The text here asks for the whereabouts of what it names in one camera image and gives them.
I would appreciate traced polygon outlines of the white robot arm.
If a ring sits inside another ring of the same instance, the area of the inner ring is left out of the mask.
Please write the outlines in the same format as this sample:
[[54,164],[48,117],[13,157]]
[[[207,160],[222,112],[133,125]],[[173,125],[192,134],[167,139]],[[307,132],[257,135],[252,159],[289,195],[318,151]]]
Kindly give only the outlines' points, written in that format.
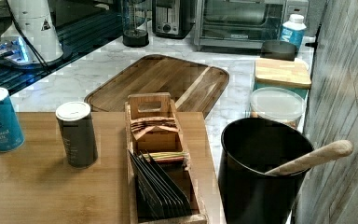
[[48,0],[0,0],[10,25],[0,35],[0,61],[21,69],[49,70],[67,54],[59,41]]

